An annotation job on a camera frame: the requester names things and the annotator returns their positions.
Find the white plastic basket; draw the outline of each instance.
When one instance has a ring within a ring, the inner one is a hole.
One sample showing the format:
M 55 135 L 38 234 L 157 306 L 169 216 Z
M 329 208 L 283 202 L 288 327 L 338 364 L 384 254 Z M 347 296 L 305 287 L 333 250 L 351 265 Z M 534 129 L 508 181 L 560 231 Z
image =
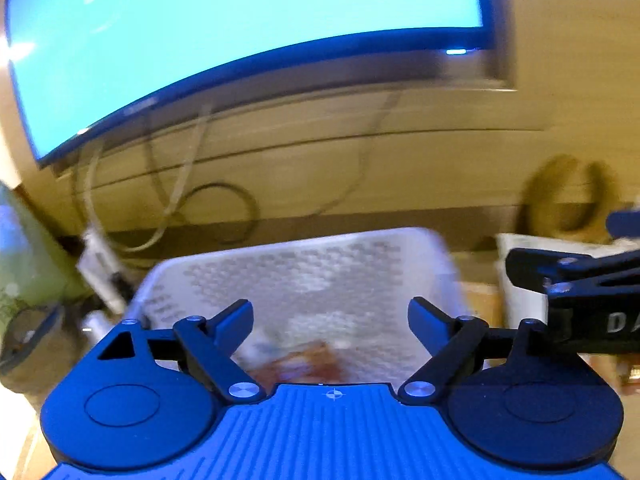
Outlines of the white plastic basket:
M 254 330 L 325 340 L 349 382 L 397 388 L 429 357 L 408 327 L 414 296 L 451 316 L 468 313 L 440 237 L 400 228 L 167 260 L 146 277 L 128 316 L 170 328 L 247 299 Z

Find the yellow tape roll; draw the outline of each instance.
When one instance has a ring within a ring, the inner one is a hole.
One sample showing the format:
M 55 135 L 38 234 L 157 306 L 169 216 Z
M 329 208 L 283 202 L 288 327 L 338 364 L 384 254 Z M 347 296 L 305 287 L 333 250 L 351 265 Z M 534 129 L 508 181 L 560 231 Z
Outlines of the yellow tape roll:
M 533 177 L 525 198 L 532 234 L 594 244 L 610 241 L 606 219 L 609 213 L 620 209 L 620 192 L 616 175 L 604 162 L 592 162 L 587 166 L 591 201 L 594 203 L 592 214 L 576 230 L 564 231 L 560 227 L 558 194 L 579 165 L 580 161 L 574 156 L 559 155 L 548 161 Z

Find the cyan screen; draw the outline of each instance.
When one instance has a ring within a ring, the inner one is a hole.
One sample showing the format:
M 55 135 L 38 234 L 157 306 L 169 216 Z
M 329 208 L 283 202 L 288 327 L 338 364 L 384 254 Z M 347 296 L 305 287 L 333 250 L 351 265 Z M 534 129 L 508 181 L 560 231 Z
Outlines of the cyan screen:
M 37 158 L 127 104 L 274 48 L 481 27 L 479 0 L 9 0 L 14 84 Z

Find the monitor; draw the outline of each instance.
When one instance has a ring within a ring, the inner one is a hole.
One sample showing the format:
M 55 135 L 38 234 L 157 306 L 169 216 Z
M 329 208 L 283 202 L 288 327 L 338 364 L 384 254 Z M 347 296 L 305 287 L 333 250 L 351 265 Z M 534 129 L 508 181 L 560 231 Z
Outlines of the monitor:
M 41 164 L 79 136 L 238 78 L 370 53 L 458 54 L 492 37 L 488 0 L 7 0 L 5 19 Z

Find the ridged blue surface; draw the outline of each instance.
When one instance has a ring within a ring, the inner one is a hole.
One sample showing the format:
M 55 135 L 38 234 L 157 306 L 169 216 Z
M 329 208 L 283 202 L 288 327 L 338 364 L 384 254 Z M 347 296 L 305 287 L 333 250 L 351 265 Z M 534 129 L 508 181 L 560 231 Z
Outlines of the ridged blue surface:
M 120 480 L 526 480 L 469 451 L 433 408 L 404 406 L 384 384 L 284 384 L 271 399 L 226 412 L 214 434 L 181 459 Z M 547 478 L 619 479 L 607 465 Z M 60 465 L 47 480 L 104 475 Z

